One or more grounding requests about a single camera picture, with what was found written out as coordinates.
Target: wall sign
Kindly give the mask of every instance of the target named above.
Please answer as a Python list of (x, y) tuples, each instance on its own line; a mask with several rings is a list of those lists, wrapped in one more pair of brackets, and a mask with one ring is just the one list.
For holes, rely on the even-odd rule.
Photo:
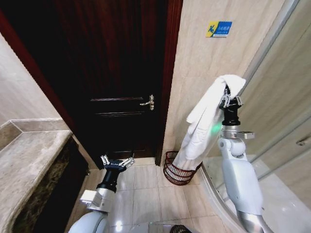
[(206, 37), (227, 37), (231, 25), (231, 21), (211, 21), (207, 28)]

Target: green light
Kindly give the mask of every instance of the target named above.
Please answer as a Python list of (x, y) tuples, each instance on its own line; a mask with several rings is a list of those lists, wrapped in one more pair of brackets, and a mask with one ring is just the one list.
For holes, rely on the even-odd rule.
[(212, 134), (214, 134), (214, 133), (219, 133), (219, 131), (222, 129), (222, 123), (221, 122), (219, 122), (219, 123), (217, 123), (216, 125), (214, 125), (213, 127), (212, 127), (212, 129), (211, 129), (211, 133)]

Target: towel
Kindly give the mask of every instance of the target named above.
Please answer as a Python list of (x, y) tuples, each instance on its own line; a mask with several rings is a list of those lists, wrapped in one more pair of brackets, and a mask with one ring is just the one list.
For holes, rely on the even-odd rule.
[(183, 170), (195, 170), (208, 154), (221, 130), (223, 111), (218, 108), (225, 86), (231, 99), (245, 85), (245, 79), (232, 74), (219, 76), (187, 117), (190, 123), (173, 164)]

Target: robotic hand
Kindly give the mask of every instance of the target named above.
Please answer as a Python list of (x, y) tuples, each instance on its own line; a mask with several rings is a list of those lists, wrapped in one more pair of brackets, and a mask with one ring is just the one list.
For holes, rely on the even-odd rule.
[(239, 96), (231, 100), (226, 87), (219, 108), (224, 111), (224, 121), (218, 147), (223, 156), (222, 170), (229, 198), (235, 205), (240, 223), (249, 233), (272, 233), (262, 217), (262, 193), (253, 166), (245, 154), (242, 139), (255, 137), (253, 132), (240, 132), (238, 108)]
[(92, 212), (83, 215), (69, 230), (69, 233), (108, 233), (108, 214), (114, 204), (117, 191), (117, 179), (121, 172), (126, 171), (134, 162), (134, 152), (130, 158), (122, 160), (108, 160), (107, 155), (101, 156), (106, 174), (96, 191), (85, 190), (80, 200)]

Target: dark wooden door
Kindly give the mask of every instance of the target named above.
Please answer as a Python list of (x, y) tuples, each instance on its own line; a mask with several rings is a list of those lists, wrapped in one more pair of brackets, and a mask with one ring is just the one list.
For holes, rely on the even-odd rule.
[[(159, 153), (164, 135), (164, 126), (160, 124), (165, 124), (161, 118), (165, 118), (163, 112), (168, 103), (163, 103), (163, 94), (166, 99), (169, 97), (163, 93), (167, 20), (171, 17), (179, 26), (182, 4), (169, 2), (0, 3), (2, 12), (68, 111), (70, 119), (66, 123), (97, 165), (105, 151), (114, 152), (115, 158), (126, 157), (131, 150), (136, 151), (136, 157), (154, 157)], [(174, 4), (178, 9), (176, 15), (169, 16), (168, 9)], [(174, 57), (176, 43), (172, 47), (170, 53)], [(155, 98), (153, 111), (149, 105), (140, 105), (148, 102), (150, 95)]]

